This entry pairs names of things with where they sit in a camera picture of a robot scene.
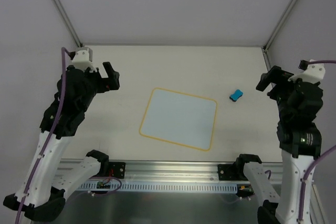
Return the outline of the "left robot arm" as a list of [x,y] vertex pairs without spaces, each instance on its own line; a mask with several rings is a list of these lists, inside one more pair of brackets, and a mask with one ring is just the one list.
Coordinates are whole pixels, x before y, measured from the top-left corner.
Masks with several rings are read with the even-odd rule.
[[35,222],[54,221],[62,212],[71,194],[90,177],[109,173],[109,156],[97,150],[89,151],[69,175],[56,179],[55,174],[64,151],[74,137],[85,113],[98,93],[118,90],[119,73],[111,63],[104,62],[107,77],[99,70],[64,67],[57,82],[54,101],[44,112],[40,124],[36,153],[21,188],[4,198],[3,205]]

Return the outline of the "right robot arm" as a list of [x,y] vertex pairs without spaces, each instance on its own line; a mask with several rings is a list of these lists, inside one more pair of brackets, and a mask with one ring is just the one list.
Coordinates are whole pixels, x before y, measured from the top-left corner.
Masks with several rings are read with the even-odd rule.
[[322,64],[309,62],[292,74],[273,66],[261,75],[256,90],[277,103],[277,138],[282,157],[281,194],[263,172],[257,155],[241,154],[233,164],[237,178],[248,180],[258,200],[258,223],[311,223],[310,194],[313,165],[321,158],[322,136],[314,120],[323,106],[319,87],[326,73]]

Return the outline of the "blue whiteboard eraser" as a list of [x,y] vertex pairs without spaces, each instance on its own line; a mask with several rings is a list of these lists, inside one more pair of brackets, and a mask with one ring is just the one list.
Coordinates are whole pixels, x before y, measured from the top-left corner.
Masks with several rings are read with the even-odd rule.
[[233,102],[237,102],[243,95],[244,93],[240,89],[237,89],[229,96],[229,99]]

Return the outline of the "yellow framed whiteboard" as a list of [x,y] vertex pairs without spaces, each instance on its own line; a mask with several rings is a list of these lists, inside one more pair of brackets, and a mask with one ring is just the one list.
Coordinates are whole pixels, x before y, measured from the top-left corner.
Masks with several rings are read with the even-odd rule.
[[217,102],[213,99],[154,88],[139,134],[207,152],[212,147],[216,116]]

